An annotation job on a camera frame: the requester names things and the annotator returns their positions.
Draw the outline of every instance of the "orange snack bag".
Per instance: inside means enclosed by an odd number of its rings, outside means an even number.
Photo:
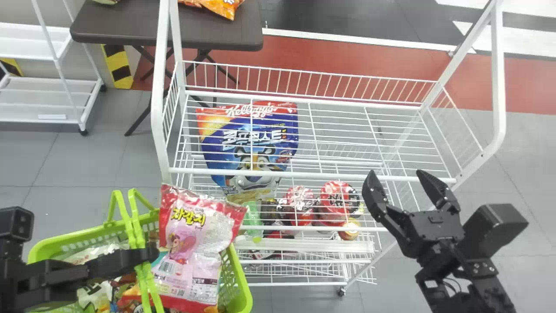
[[[237,7],[245,0],[177,0],[190,7],[205,7],[227,19],[234,20]]]

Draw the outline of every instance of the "green bottle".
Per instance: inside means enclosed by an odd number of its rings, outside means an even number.
[[[243,225],[262,226],[263,224],[259,215],[259,210],[257,209],[257,201],[243,202],[242,205],[248,208],[247,212],[245,213]],[[247,235],[251,236],[251,238],[253,238],[253,242],[261,242],[262,229],[250,229],[246,231],[246,233]]]

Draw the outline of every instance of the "green shopping basket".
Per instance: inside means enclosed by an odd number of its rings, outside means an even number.
[[[136,199],[148,209],[148,213],[139,215]],[[28,263],[34,263],[45,259],[62,260],[89,246],[109,241],[124,233],[127,234],[130,248],[144,248],[146,234],[151,231],[158,231],[158,209],[153,207],[136,189],[130,189],[128,191],[128,200],[132,211],[131,218],[127,213],[121,191],[114,190],[110,198],[108,218],[105,223],[83,231],[63,234],[38,242],[29,252]],[[118,205],[122,216],[120,221],[113,220],[114,208],[116,205]],[[222,270],[220,273],[219,307],[225,307],[227,313],[249,313],[253,307],[253,298],[233,244],[222,251],[221,256]],[[148,293],[143,292],[146,291],[146,287],[148,286],[153,301],[155,305],[157,305],[156,299],[160,298],[153,285],[150,263],[146,262],[142,265],[138,265],[135,269],[137,272],[137,282],[140,284],[142,294],[148,298]],[[93,312],[88,312],[88,310],[84,311],[77,304],[73,304],[52,310],[50,313]]]

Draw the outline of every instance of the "barcode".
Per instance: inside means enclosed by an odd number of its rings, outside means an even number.
[[[172,273],[173,266],[174,266],[174,264],[172,264],[170,262],[162,262],[160,264],[160,271],[166,272],[166,273]]]

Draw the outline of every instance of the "white shelving unit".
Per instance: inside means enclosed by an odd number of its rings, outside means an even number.
[[[40,25],[0,23],[0,57],[54,62],[59,78],[18,77],[0,65],[6,73],[0,80],[0,121],[77,124],[80,133],[86,135],[89,113],[98,92],[106,87],[85,44],[97,79],[65,78],[61,60],[72,43],[70,29],[46,26],[37,0],[31,1]],[[66,1],[63,3],[73,21]]]
[[[279,177],[277,197],[283,197],[296,185],[319,195],[320,188],[330,180],[341,180],[361,190],[372,169],[393,205],[407,211],[429,209],[431,203],[416,192],[416,188],[420,190],[416,169],[426,170],[457,189],[504,140],[500,3],[489,1],[438,80],[413,80],[182,61],[177,3],[161,0],[151,125],[163,180],[223,198],[211,175]],[[163,98],[168,23],[177,61],[168,95]],[[494,136],[488,145],[481,145],[445,85],[488,23],[493,29]],[[186,77],[185,68],[192,63],[195,69]],[[216,66],[236,76],[240,83],[226,79]],[[208,168],[196,122],[199,103],[193,96],[216,108],[243,104],[247,112],[259,100],[296,103],[299,147],[287,170]],[[203,114],[210,115],[210,109]],[[295,235],[293,239],[263,238],[259,243],[244,237],[236,239],[250,286],[334,285],[340,286],[339,294],[343,295],[355,281],[377,283],[373,272],[380,267],[375,265],[395,244],[382,246],[381,237],[387,236],[387,230],[366,209],[357,218],[360,226],[352,228],[359,231],[353,241],[339,238],[337,231],[342,227],[296,226],[295,218],[289,221],[292,226],[242,226],[245,230]],[[323,219],[327,220],[321,213],[311,221]],[[274,251],[274,256],[254,260],[253,250]]]

